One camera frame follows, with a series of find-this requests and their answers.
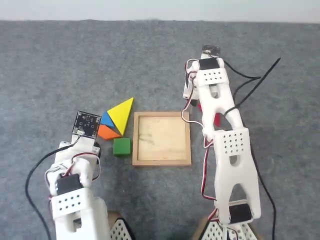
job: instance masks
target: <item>blue triangle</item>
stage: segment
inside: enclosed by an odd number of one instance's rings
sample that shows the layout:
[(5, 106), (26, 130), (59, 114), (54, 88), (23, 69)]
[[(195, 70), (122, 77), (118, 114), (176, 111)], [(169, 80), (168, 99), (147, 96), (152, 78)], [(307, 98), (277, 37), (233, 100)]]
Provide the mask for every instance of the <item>blue triangle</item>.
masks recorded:
[(109, 114), (107, 112), (105, 112), (103, 114), (100, 124), (107, 125), (108, 127), (112, 127), (112, 128), (115, 126), (111, 120), (111, 117), (109, 116)]

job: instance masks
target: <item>plywood square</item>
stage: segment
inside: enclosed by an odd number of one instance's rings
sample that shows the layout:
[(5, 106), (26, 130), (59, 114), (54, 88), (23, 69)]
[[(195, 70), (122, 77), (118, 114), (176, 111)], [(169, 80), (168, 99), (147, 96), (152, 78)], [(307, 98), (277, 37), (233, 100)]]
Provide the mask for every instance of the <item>plywood square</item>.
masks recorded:
[[(189, 120), (189, 113), (184, 113)], [(132, 165), (191, 165), (190, 126), (179, 111), (134, 113)]]

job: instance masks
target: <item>orange triangle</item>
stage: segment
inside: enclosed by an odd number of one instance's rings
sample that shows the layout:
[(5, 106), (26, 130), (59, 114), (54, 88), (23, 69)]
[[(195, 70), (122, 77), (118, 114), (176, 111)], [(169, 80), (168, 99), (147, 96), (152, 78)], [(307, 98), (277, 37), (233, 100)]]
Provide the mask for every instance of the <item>orange triangle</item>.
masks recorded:
[(98, 135), (103, 138), (104, 140), (111, 140), (115, 138), (120, 138), (121, 135), (116, 133), (115, 131), (111, 130), (109, 127), (105, 125), (100, 125), (98, 130)]

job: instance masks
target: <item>white perforated base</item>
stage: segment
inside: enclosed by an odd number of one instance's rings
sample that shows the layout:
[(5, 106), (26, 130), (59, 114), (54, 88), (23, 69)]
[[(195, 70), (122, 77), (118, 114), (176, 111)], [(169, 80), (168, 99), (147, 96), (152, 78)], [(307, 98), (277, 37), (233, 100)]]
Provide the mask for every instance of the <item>white perforated base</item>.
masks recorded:
[(111, 240), (132, 240), (126, 224), (122, 219), (115, 221), (110, 233)]
[[(237, 240), (237, 235), (238, 240), (258, 240), (248, 224), (233, 225), (230, 226), (230, 228), (234, 229), (228, 229), (229, 238), (231, 240)], [(201, 240), (223, 240), (222, 228), (216, 222), (210, 222), (205, 229)]]

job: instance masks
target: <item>triangular block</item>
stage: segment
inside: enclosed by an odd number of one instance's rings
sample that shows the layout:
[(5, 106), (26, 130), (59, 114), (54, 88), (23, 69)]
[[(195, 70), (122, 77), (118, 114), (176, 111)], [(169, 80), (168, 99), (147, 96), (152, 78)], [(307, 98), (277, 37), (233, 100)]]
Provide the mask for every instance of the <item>triangular block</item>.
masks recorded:
[(112, 129), (110, 129), (105, 125), (99, 126), (98, 135), (104, 140), (111, 140), (111, 139), (121, 137), (118, 133), (116, 133), (115, 131), (113, 131)]
[(132, 97), (127, 101), (124, 101), (123, 103), (120, 103), (119, 105), (107, 111), (110, 118), (112, 119), (115, 126), (118, 128), (119, 132), (122, 135), (124, 135), (126, 130), (126, 126), (127, 126), (133, 101), (134, 101), (134, 98)]
[(112, 122), (112, 120), (107, 112), (104, 112), (104, 114), (102, 115), (100, 124), (107, 125), (112, 128), (115, 127), (114, 123)]

